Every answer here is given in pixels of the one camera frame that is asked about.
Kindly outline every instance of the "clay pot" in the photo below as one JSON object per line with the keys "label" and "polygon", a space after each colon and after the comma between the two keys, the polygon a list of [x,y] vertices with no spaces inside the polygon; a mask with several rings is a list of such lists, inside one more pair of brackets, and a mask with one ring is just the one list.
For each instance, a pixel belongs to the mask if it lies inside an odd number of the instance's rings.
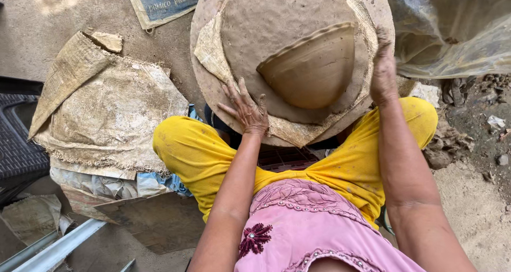
{"label": "clay pot", "polygon": [[320,29],[272,54],[257,66],[287,103],[306,109],[333,104],[352,81],[354,24]]}

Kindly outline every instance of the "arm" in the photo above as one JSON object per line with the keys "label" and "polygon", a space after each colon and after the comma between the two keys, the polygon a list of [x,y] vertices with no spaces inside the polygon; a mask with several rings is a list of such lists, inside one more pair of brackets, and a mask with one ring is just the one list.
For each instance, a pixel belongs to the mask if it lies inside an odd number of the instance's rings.
{"label": "arm", "polygon": [[445,217],[435,180],[406,124],[392,48],[380,28],[378,42],[370,93],[380,110],[380,172],[399,249],[429,272],[476,272]]}
{"label": "arm", "polygon": [[243,78],[239,86],[240,94],[233,84],[222,87],[236,109],[223,104],[219,106],[241,123],[244,133],[215,197],[208,223],[190,263],[190,272],[232,271],[238,260],[243,227],[252,203],[261,139],[268,128],[265,95],[259,98],[258,107],[248,95]]}

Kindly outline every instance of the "leg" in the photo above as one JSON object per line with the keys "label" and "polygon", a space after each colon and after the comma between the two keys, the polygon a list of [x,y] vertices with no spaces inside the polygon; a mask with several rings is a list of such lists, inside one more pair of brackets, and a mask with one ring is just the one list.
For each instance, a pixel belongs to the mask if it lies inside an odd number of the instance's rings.
{"label": "leg", "polygon": [[[435,134],[438,116],[435,108],[418,98],[399,99],[406,122],[424,148]],[[306,169],[309,177],[326,184],[361,210],[375,228],[375,218],[385,203],[378,158],[378,108],[367,113],[353,127],[346,141],[331,155]]]}
{"label": "leg", "polygon": [[[206,222],[236,150],[213,127],[184,116],[172,116],[156,127],[153,149],[167,169],[178,175],[193,193]],[[276,175],[259,167],[255,173],[255,183],[266,185]]]}

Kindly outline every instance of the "embroidered flower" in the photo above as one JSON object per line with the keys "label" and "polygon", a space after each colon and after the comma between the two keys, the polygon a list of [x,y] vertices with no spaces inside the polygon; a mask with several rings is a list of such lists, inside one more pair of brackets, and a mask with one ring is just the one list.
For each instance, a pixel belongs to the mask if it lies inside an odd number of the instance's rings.
{"label": "embroidered flower", "polygon": [[273,226],[264,226],[263,223],[257,223],[252,228],[246,228],[243,231],[245,239],[240,244],[239,258],[246,256],[250,250],[254,254],[259,254],[263,251],[263,244],[270,241],[271,236],[268,235]]}

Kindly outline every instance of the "woman's right hand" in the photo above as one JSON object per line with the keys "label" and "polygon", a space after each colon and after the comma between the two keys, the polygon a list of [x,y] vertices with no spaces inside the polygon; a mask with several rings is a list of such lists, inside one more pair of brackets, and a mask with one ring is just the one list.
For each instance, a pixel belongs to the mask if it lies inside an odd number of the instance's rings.
{"label": "woman's right hand", "polygon": [[373,59],[374,71],[371,80],[370,94],[376,105],[380,106],[389,100],[399,98],[395,84],[395,59],[392,54],[392,41],[388,31],[383,27],[376,28],[378,36],[378,52]]}
{"label": "woman's right hand", "polygon": [[222,89],[229,98],[230,103],[234,106],[234,109],[222,103],[219,103],[218,107],[238,120],[243,134],[257,134],[263,137],[269,126],[268,112],[266,111],[266,95],[261,94],[259,96],[259,105],[257,105],[248,94],[245,79],[240,78],[238,84],[240,87],[239,93],[236,91],[233,83],[229,83],[228,87],[222,85]]}

